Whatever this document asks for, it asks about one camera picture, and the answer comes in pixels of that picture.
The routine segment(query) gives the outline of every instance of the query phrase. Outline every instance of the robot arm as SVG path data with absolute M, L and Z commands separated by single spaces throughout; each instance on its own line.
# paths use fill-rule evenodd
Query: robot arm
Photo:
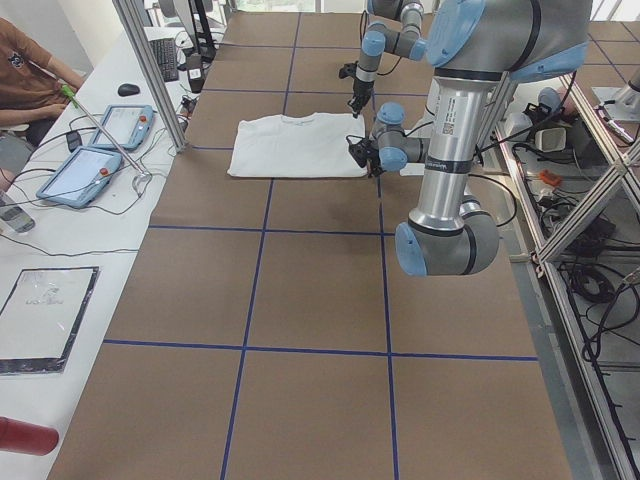
M 420 61 L 427 50 L 426 41 L 420 38 L 424 9 L 419 0 L 369 0 L 367 11 L 402 22 L 402 31 L 391 30 L 380 21 L 372 22 L 362 39 L 360 59 L 340 69 L 340 78 L 353 78 L 353 98 L 348 105 L 354 117 L 360 114 L 371 98 L 384 52 Z
M 397 18 L 399 3 L 384 3 L 380 13 Z M 418 205 L 396 229 L 396 254 L 406 273 L 467 275 L 491 264 L 498 231 L 467 187 L 489 92 L 504 72 L 524 83 L 575 71 L 586 56 L 590 13 L 591 0 L 442 3 L 427 39 L 439 93 L 428 151 L 418 159 L 425 164 L 422 189 Z M 393 118 L 378 114 L 371 136 L 384 170 L 417 161 L 414 139 L 402 138 L 403 114 L 391 109 Z

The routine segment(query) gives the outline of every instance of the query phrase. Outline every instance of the orange object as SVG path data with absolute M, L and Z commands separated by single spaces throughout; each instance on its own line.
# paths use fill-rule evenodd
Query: orange object
M 562 177 L 560 175 L 556 175 L 549 170 L 543 170 L 538 174 L 538 178 L 542 180 L 547 185 L 551 185 L 552 187 L 559 187 L 562 183 Z

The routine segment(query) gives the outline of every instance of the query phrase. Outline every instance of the blue joint cover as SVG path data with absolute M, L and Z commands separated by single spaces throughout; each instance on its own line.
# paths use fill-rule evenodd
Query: blue joint cover
M 486 0 L 443 2 L 429 31 L 427 60 L 442 67 L 455 57 L 469 41 L 482 18 Z
M 424 38 L 416 40 L 416 43 L 413 44 L 409 52 L 409 60 L 413 60 L 414 62 L 422 60 L 427 54 L 427 45 L 428 43 Z
M 403 222 L 396 227 L 396 257 L 402 270 L 413 277 L 426 277 L 427 265 L 411 227 Z
M 376 114 L 376 118 L 386 125 L 401 125 L 404 121 L 404 108 L 396 102 L 387 102 Z
M 397 147 L 382 147 L 378 156 L 380 157 L 380 166 L 387 172 L 398 172 L 409 161 L 407 154 Z
M 518 83 L 538 82 L 555 78 L 577 70 L 587 57 L 589 42 L 575 45 L 543 60 L 527 65 L 511 74 L 511 80 Z
M 386 43 L 383 33 L 368 31 L 362 39 L 362 51 L 370 57 L 378 57 L 384 52 Z

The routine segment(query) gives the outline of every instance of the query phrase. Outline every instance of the white t-shirt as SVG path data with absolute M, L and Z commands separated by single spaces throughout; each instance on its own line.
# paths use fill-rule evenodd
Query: white t-shirt
M 273 115 L 241 121 L 228 173 L 234 177 L 361 177 L 347 135 L 364 137 L 364 119 L 350 114 Z

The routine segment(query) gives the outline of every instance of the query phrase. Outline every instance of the white desk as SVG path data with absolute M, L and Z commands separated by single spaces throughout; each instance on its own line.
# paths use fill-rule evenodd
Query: white desk
M 175 36 L 180 29 L 153 28 L 149 38 Z M 122 83 L 140 86 L 138 95 L 121 98 L 116 90 Z M 186 75 L 181 72 L 180 81 L 167 84 L 169 95 L 178 106 L 183 94 L 191 97 Z M 100 62 L 78 93 L 78 99 L 93 113 L 102 113 L 109 104 L 154 105 L 149 88 L 144 81 L 133 50 L 126 35 L 122 35 L 109 54 Z M 68 106 L 46 138 L 68 130 L 68 123 L 82 113 Z M 89 126 L 86 119 L 73 123 L 74 128 Z M 159 115 L 155 116 L 150 134 L 141 147 L 133 153 L 137 158 L 151 144 L 156 133 L 164 127 Z M 91 131 L 83 135 L 87 142 Z M 149 216 L 164 186 L 163 175 L 168 174 L 173 162 L 173 149 L 169 135 L 164 134 L 156 147 L 145 157 L 149 170 L 156 174 L 144 196 L 123 215 L 115 216 L 97 209 L 71 210 L 61 207 L 23 208 L 35 219 L 36 227 L 23 235 L 5 233 L 16 240 L 32 244 L 51 253 L 76 253 L 93 250 L 137 249 L 144 237 Z M 64 137 L 39 149 L 25 169 L 56 168 L 69 155 Z M 108 210 L 119 212 L 129 206 L 136 194 L 131 181 L 136 172 L 126 168 L 116 175 L 111 184 L 94 201 Z M 30 199 L 44 183 L 46 172 L 25 174 L 17 181 Z M 15 187 L 9 194 L 16 202 L 25 198 Z M 0 377 L 0 416 L 54 427 L 64 437 L 76 408 L 84 384 L 89 376 L 111 316 L 129 275 L 135 253 L 108 253 L 84 255 L 75 258 L 49 257 L 25 246 L 0 238 L 0 302 L 4 303 L 23 268 L 45 267 L 100 267 L 96 288 L 85 312 L 78 337 L 64 373 L 47 375 L 22 375 Z M 0 477 L 11 480 L 45 479 L 58 453 L 36 457 L 0 452 Z

